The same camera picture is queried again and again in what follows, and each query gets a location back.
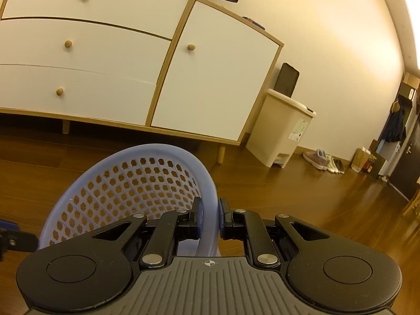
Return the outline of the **brown paper bag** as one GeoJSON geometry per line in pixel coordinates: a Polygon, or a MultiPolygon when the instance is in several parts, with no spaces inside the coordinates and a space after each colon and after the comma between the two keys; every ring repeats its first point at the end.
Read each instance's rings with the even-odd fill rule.
{"type": "Polygon", "coordinates": [[[368,150],[364,147],[358,148],[355,152],[355,155],[353,157],[350,168],[353,171],[356,171],[357,173],[360,173],[363,166],[368,162],[370,157],[371,157],[370,150],[368,150]]]}

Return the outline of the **white wooden sideboard cabinet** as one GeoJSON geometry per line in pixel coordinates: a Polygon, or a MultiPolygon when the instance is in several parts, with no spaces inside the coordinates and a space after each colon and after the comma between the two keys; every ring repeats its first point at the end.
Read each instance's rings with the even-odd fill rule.
{"type": "Polygon", "coordinates": [[[208,0],[1,0],[1,111],[237,145],[283,44],[208,0]]]}

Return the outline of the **white sneaker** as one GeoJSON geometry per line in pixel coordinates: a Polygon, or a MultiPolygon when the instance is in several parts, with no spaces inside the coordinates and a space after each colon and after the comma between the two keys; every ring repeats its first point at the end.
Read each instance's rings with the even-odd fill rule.
{"type": "Polygon", "coordinates": [[[336,159],[331,155],[327,155],[327,159],[329,160],[329,164],[327,166],[327,170],[332,174],[344,174],[344,166],[340,159],[336,159]]]}

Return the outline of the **dark hanging coat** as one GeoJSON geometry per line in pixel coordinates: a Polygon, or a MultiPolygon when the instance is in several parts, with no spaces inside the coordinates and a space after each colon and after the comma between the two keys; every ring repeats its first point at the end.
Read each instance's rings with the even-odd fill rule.
{"type": "Polygon", "coordinates": [[[383,133],[386,142],[403,142],[407,138],[405,127],[405,109],[399,104],[399,100],[392,104],[390,118],[383,133]]]}

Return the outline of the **pink sneaker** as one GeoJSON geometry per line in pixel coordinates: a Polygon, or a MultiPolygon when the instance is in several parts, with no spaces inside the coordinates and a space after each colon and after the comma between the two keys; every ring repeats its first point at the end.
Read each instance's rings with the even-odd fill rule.
{"type": "Polygon", "coordinates": [[[327,170],[330,163],[330,160],[327,158],[326,153],[322,149],[305,151],[302,153],[302,157],[316,169],[321,171],[327,170]]]}

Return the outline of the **lavender perforated plastic basket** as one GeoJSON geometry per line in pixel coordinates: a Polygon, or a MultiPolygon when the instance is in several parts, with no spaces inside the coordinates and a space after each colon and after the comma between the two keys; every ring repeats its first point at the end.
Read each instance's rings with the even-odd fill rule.
{"type": "Polygon", "coordinates": [[[191,153],[168,144],[143,144],[119,151],[82,174],[59,198],[40,234],[39,248],[82,235],[141,213],[157,220],[164,213],[192,209],[201,199],[195,243],[182,255],[218,253],[219,204],[215,184],[191,153]]]}

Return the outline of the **cream pedal trash bin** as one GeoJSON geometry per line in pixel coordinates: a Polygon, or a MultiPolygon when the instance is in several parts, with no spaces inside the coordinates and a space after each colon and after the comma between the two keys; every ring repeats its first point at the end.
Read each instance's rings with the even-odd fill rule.
{"type": "Polygon", "coordinates": [[[304,104],[269,89],[246,148],[264,166],[284,168],[315,117],[304,104]]]}

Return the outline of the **black panel behind bin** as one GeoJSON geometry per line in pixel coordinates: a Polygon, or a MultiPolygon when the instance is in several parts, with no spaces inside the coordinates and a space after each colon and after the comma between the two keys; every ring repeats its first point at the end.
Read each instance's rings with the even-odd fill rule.
{"type": "Polygon", "coordinates": [[[283,63],[273,89],[287,97],[292,97],[299,75],[299,71],[293,66],[283,63]]]}

